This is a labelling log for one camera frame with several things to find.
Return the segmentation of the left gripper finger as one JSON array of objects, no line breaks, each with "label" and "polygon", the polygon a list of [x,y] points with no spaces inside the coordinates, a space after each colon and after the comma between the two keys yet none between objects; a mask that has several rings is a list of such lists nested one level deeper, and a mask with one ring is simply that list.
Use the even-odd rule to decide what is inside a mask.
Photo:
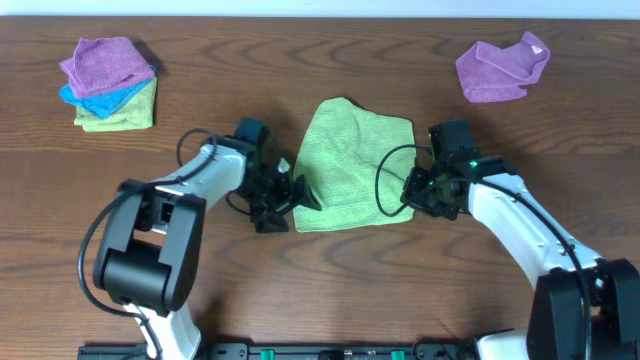
[{"label": "left gripper finger", "polygon": [[257,233],[282,233],[289,231],[288,222],[279,213],[267,211],[254,219]]},{"label": "left gripper finger", "polygon": [[310,184],[304,175],[299,175],[294,183],[294,203],[295,207],[303,206],[315,211],[321,211],[322,207],[318,199],[313,194]]}]

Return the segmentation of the light green cloth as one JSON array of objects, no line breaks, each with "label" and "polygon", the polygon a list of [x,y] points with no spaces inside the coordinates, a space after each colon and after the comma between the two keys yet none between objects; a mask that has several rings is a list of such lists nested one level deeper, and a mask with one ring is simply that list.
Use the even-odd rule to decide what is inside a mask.
[{"label": "light green cloth", "polygon": [[322,102],[305,133],[294,174],[304,175],[322,210],[294,209],[300,232],[326,232],[409,221],[401,206],[416,150],[412,122],[364,110],[346,98]]}]

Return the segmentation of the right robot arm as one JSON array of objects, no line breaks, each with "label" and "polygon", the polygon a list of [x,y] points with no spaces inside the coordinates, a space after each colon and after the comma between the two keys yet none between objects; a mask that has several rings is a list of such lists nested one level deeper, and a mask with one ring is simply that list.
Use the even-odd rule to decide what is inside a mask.
[{"label": "right robot arm", "polygon": [[575,239],[502,158],[415,167],[402,198],[432,217],[468,213],[501,242],[534,289],[527,329],[477,338],[476,358],[638,358],[638,270]]}]

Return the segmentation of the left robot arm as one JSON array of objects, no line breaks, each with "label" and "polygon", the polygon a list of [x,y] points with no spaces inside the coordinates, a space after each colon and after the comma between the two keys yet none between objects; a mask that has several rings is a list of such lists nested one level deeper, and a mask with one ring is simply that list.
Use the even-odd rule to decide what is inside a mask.
[{"label": "left robot arm", "polygon": [[148,359],[196,359],[202,334],[187,299],[199,268],[207,212],[235,193],[256,232],[286,232],[288,212],[320,207],[304,176],[287,161],[267,164],[264,140],[209,135],[190,161],[149,183],[129,180],[101,221],[106,228],[93,282],[136,321]]}]

